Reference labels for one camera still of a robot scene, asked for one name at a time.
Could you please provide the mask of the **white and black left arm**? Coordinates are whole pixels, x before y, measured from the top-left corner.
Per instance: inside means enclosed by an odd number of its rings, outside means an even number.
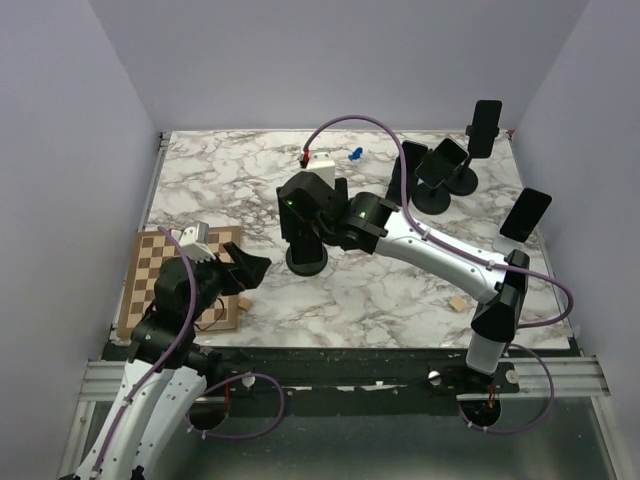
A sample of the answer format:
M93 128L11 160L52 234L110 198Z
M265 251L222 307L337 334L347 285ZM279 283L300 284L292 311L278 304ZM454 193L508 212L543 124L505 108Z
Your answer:
M131 334L116 398L71 478L151 478L194 401L220 387L221 357L198 350L195 320L220 297L257 288L271 265L233 242L224 248L227 262L180 241L176 257L162 263L154 299Z

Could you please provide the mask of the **black round-base phone stand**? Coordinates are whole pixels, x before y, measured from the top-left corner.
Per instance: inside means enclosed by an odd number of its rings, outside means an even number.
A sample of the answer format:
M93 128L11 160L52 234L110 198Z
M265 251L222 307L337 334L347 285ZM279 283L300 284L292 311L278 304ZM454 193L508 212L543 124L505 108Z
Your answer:
M293 274L311 277L324 270L328 262L328 254L321 242L296 242L288 246L285 260Z

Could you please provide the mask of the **teal smartphone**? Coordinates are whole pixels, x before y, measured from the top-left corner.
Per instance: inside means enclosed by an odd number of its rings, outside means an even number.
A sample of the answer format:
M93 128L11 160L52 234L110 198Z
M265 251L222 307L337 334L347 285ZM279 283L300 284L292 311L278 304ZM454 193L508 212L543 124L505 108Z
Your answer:
M291 259L297 265L320 262L323 250L322 242L313 232L302 232L290 241Z

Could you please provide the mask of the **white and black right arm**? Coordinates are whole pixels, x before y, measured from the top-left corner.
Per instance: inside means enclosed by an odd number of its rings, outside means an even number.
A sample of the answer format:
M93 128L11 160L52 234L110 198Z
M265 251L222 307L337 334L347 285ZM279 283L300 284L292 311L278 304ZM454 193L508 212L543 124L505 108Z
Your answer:
M329 186L319 175L300 171L277 188L280 226L287 242L286 264L303 277L327 265L327 247L358 250L403 261L462 289L477 302L473 330L460 379L480 392L496 380L502 353L515 337L527 292L529 257L476 250L436 230L409 223L392 201L370 192L347 194L346 181Z

